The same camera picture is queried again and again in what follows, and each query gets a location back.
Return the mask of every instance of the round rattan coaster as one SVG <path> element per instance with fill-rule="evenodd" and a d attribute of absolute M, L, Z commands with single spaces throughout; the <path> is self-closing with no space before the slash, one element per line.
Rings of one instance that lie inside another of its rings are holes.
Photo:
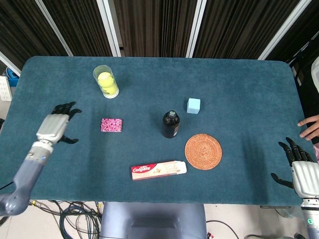
<path fill-rule="evenodd" d="M 219 164 L 222 150 L 218 141 L 212 136 L 199 133 L 187 141 L 185 156 L 193 167 L 209 170 Z"/>

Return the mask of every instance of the robotic arm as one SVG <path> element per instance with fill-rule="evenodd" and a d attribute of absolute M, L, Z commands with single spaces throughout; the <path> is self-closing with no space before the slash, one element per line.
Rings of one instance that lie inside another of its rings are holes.
<path fill-rule="evenodd" d="M 286 138 L 290 147 L 279 142 L 284 149 L 293 181 L 280 179 L 275 173 L 273 179 L 286 187 L 292 188 L 303 199 L 301 209 L 310 239 L 319 239 L 319 164 L 313 162 L 311 156 L 296 145 L 290 138 Z"/>
<path fill-rule="evenodd" d="M 58 142 L 76 143 L 78 139 L 69 139 L 64 132 L 69 121 L 79 109 L 71 110 L 75 102 L 57 105 L 42 122 L 36 136 L 38 141 L 32 147 L 16 173 L 13 182 L 16 189 L 11 194 L 0 195 L 0 216 L 13 216 L 25 211 L 31 191 L 48 158 L 53 152 L 53 145 Z"/>

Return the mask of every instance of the blue block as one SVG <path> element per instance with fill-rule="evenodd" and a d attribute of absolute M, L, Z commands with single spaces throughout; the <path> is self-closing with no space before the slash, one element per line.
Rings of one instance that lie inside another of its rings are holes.
<path fill-rule="evenodd" d="M 189 98 L 187 102 L 187 113 L 198 114 L 200 109 L 200 99 Z"/>

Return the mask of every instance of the pink box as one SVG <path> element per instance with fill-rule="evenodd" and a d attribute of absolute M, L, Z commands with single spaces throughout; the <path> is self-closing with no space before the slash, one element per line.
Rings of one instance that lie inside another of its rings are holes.
<path fill-rule="evenodd" d="M 121 119 L 102 119 L 101 132 L 122 132 Z"/>

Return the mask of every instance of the electrical outlet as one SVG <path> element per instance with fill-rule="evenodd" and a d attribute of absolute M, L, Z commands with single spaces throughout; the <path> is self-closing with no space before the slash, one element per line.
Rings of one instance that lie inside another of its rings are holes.
<path fill-rule="evenodd" d="M 9 81 L 6 76 L 0 76 L 0 98 L 2 101 L 12 100 Z"/>

